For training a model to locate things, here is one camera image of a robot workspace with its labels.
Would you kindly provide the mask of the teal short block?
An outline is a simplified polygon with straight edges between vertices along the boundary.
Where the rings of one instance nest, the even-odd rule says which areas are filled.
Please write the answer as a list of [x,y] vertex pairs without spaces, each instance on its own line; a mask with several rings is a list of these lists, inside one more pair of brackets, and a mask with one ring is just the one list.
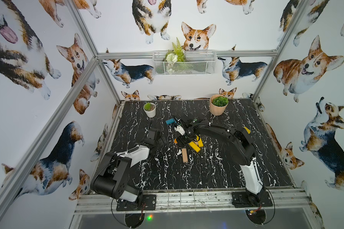
[[168,119],[165,121],[166,125],[171,125],[173,123],[175,123],[175,119],[174,118],[171,118],[171,119]]

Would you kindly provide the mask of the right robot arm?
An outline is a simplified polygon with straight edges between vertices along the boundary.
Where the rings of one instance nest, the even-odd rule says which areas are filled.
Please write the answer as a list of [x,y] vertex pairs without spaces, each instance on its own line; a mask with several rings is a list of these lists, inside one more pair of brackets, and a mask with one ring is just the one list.
[[190,143],[195,146],[194,142],[199,141],[202,135],[226,144],[225,152],[239,164],[244,175],[248,204],[261,204],[265,188],[257,171],[256,149],[245,127],[234,129],[197,119],[187,122],[176,116],[173,116],[173,119],[174,129],[178,132],[176,143],[180,148],[185,148]]

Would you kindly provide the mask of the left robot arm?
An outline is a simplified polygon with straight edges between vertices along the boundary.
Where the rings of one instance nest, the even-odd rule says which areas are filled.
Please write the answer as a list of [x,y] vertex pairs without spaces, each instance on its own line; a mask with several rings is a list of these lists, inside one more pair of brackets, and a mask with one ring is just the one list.
[[128,184],[131,168],[148,159],[150,154],[164,144],[166,139],[162,132],[150,128],[135,147],[124,152],[106,153],[92,178],[91,190],[113,199],[140,205],[143,198],[142,190]]

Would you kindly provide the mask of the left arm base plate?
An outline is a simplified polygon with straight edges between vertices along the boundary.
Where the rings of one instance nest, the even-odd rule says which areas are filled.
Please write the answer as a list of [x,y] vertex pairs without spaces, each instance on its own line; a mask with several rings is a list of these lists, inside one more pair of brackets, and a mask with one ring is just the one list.
[[137,197],[136,201],[118,200],[116,211],[141,211],[156,209],[156,195],[146,194]]

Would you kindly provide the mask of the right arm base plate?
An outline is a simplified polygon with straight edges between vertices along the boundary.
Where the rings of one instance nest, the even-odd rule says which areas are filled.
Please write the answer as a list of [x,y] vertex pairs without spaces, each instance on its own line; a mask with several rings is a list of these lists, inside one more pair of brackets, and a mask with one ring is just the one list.
[[273,207],[273,202],[268,192],[261,190],[259,194],[252,194],[248,191],[232,192],[232,205],[235,208],[259,208]]

